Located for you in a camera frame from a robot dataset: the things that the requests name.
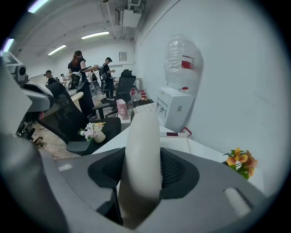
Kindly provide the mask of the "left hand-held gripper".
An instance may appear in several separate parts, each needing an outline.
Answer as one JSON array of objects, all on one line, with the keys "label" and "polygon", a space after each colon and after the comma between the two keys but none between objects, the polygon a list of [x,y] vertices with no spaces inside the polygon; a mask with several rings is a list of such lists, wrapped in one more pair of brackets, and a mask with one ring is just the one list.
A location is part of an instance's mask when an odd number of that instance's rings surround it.
[{"label": "left hand-held gripper", "polygon": [[42,112],[50,109],[54,102],[52,92],[42,84],[30,82],[26,74],[26,66],[12,53],[3,52],[2,58],[12,78],[32,101],[28,112]]}]

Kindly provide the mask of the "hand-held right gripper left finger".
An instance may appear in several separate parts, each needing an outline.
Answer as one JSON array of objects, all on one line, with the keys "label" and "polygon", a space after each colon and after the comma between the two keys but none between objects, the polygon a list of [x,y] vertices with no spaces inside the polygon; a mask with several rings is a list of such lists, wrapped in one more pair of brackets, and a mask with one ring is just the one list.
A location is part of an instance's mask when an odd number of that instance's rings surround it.
[{"label": "hand-held right gripper left finger", "polygon": [[124,233],[125,228],[97,210],[115,201],[115,190],[99,187],[88,175],[88,167],[96,155],[54,160],[40,150],[50,188],[59,203],[70,233]]}]

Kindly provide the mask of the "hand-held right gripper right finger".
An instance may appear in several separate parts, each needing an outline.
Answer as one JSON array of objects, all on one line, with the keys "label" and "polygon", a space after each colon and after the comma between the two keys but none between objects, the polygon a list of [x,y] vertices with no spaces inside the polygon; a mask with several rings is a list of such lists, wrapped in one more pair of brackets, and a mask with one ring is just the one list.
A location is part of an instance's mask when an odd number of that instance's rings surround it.
[{"label": "hand-held right gripper right finger", "polygon": [[140,233],[244,232],[270,206],[259,189],[226,165],[172,149],[161,149],[160,202]]}]

